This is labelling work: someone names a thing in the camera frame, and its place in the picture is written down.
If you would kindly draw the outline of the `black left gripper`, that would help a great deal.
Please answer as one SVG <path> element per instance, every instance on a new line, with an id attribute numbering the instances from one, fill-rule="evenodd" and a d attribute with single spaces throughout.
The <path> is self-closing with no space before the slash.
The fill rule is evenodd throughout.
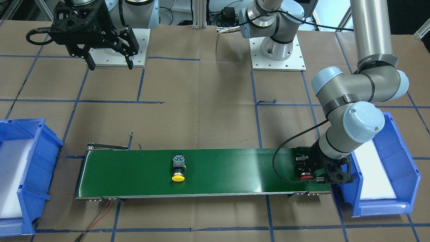
<path id="1" fill-rule="evenodd" d="M 297 175 L 311 174 L 316 170 L 324 169 L 324 182 L 328 184 L 350 184 L 353 182 L 351 174 L 351 161 L 349 156 L 340 159 L 325 155 L 315 142 L 308 155 L 295 155 L 294 169 Z"/>

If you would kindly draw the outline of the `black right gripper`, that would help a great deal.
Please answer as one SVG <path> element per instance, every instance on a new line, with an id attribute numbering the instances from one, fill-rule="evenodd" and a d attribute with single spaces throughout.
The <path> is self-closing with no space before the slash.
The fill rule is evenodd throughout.
<path id="1" fill-rule="evenodd" d="M 133 29 L 125 26 L 117 34 L 104 0 L 62 0 L 55 7 L 54 21 L 49 36 L 58 45 L 66 46 L 69 55 L 84 59 L 91 71 L 95 62 L 91 48 L 110 48 L 117 44 L 125 57 L 128 69 L 133 69 L 131 58 L 138 54 L 139 44 Z"/>

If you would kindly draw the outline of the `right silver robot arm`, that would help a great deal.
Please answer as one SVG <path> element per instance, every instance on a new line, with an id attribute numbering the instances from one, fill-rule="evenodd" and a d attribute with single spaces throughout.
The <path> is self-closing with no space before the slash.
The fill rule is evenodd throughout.
<path id="1" fill-rule="evenodd" d="M 96 67 L 144 67 L 150 29 L 159 24 L 157 0 L 61 0 L 52 40 Z"/>

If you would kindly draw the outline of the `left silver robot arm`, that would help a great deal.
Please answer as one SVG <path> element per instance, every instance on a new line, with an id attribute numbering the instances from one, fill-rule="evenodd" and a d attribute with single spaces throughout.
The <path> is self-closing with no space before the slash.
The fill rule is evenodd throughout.
<path id="1" fill-rule="evenodd" d="M 331 125 L 310 147 L 307 155 L 295 160 L 298 178 L 288 180 L 275 167 L 278 152 L 272 159 L 275 175 L 290 184 L 353 182 L 347 157 L 362 144 L 372 140 L 385 124 L 375 102 L 402 97 L 409 87 L 404 72 L 397 70 L 393 54 L 387 1 L 352 0 L 357 70 L 346 76 L 337 67 L 319 71 L 312 80 L 313 91 L 323 108 L 324 123 Z M 293 0 L 254 0 L 241 9 L 239 28 L 244 38 L 262 37 L 260 54 L 271 61 L 286 61 L 293 53 L 294 37 L 303 22 L 303 8 Z"/>

